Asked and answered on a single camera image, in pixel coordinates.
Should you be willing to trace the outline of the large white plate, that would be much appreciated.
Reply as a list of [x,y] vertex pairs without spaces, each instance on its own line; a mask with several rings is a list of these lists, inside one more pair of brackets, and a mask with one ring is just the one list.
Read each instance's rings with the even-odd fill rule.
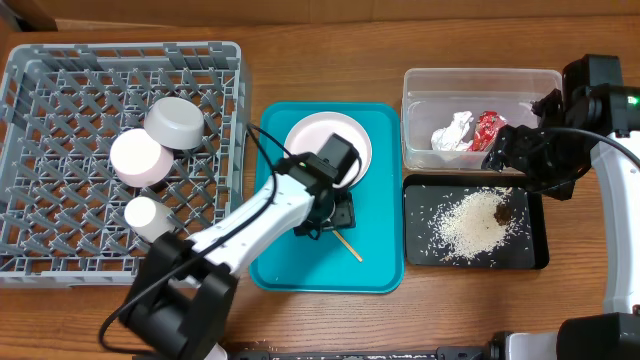
[[313,152],[319,154],[322,146],[332,134],[349,141],[358,151],[361,166],[355,162],[345,178],[334,184],[339,188],[353,180],[357,184],[366,174],[372,161],[372,143],[364,127],[354,118],[339,112],[317,112],[304,117],[294,125],[285,140],[285,148],[292,154]]

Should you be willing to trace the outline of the grey bowl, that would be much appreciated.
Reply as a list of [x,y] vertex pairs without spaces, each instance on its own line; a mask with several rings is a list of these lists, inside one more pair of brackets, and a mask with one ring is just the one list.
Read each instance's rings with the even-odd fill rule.
[[190,101],[163,97],[150,108],[144,119],[147,134],[159,144],[176,150],[191,150],[201,144],[204,115]]

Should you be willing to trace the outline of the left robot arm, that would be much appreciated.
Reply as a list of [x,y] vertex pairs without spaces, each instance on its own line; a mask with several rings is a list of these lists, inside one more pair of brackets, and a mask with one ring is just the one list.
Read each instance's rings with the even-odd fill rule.
[[145,356],[227,358],[219,341],[240,273],[292,229],[321,233],[338,209],[339,183],[361,162],[332,134],[316,153],[271,164],[262,189],[221,222],[187,239],[157,237],[114,318],[147,344]]

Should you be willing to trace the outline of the wooden chopstick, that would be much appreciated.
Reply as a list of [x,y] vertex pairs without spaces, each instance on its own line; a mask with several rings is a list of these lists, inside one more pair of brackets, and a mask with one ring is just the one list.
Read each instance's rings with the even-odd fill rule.
[[337,231],[332,230],[334,236],[342,243],[342,245],[356,258],[360,263],[363,262],[361,255],[353,248],[353,246]]

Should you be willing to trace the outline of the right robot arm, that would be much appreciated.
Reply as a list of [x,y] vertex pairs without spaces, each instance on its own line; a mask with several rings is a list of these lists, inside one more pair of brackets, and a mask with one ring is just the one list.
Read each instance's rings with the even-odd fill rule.
[[603,202],[608,278],[600,315],[549,333],[504,332],[488,359],[636,359],[639,356],[639,90],[623,83],[620,60],[587,54],[568,64],[562,87],[532,106],[539,124],[502,127],[485,169],[522,172],[529,188],[571,198],[595,170]]

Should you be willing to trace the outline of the white paper cup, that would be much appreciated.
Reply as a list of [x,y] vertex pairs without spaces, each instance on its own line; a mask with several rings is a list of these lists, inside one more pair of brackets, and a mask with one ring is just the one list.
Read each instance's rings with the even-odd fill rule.
[[138,196],[129,201],[124,218],[134,232],[146,242],[153,243],[164,233],[173,232],[175,226],[169,220],[169,207],[149,197]]

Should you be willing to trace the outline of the rice and food scraps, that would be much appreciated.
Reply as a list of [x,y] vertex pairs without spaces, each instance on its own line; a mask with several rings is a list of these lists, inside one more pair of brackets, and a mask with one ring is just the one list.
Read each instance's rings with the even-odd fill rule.
[[525,233],[525,212],[515,208],[515,200],[513,187],[472,187],[442,195],[421,219],[420,252],[456,265],[492,256]]

